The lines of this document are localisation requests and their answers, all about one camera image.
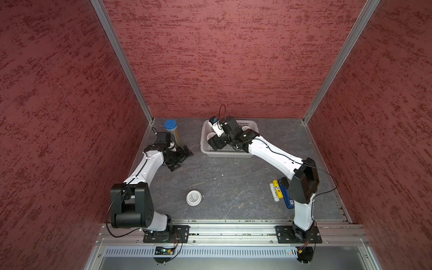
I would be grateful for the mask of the white yogurt cup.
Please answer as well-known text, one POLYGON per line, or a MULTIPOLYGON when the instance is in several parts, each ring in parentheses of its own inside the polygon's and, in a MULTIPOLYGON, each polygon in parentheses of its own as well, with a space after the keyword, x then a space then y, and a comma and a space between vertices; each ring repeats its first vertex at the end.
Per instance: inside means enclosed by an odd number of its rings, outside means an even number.
POLYGON ((211 138, 214 137, 215 135, 216 135, 216 133, 214 133, 214 132, 210 132, 210 133, 207 135, 207 140, 211 139, 211 138))
POLYGON ((202 194, 198 190, 191 190, 186 196, 186 202, 191 207, 198 206, 202 201, 202 194))

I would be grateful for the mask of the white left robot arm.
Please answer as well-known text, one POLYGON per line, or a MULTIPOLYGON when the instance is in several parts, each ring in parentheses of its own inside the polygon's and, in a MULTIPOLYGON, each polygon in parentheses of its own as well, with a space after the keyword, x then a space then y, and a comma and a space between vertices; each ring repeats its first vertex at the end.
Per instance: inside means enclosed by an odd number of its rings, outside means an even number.
POLYGON ((133 173, 123 183, 112 186, 106 220, 113 228, 172 232, 171 217, 155 210, 150 185, 160 167, 173 172, 190 156, 193 153, 187 146, 148 145, 133 173))

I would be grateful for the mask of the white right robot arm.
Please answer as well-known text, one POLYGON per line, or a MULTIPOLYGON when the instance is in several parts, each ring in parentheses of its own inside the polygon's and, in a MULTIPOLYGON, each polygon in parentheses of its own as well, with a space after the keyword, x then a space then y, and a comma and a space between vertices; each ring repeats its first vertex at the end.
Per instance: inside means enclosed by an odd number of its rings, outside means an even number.
POLYGON ((208 144, 213 150, 230 145, 235 150, 242 150, 263 159, 282 172, 288 182, 288 195, 294 201, 292 231, 299 240, 308 237, 315 224, 313 201, 320 181, 313 159, 304 160, 290 155, 252 129, 242 130, 238 135, 218 135, 212 132, 208 136, 208 144))

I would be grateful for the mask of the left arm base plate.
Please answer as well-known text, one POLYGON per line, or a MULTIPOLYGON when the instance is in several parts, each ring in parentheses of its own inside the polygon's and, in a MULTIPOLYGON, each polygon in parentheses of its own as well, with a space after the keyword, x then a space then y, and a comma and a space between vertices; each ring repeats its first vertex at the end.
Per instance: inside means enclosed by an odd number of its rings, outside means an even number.
POLYGON ((173 225, 167 231, 145 232, 143 243, 146 244, 185 244, 188 243, 190 226, 173 225))

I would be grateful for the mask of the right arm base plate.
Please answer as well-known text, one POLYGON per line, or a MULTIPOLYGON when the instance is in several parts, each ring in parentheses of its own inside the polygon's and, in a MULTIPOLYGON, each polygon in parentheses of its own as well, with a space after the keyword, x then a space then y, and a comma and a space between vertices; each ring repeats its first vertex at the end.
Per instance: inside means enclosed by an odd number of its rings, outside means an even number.
POLYGON ((317 226, 313 225, 304 231, 297 226, 276 226, 276 237, 279 244, 322 244, 321 234, 317 226))

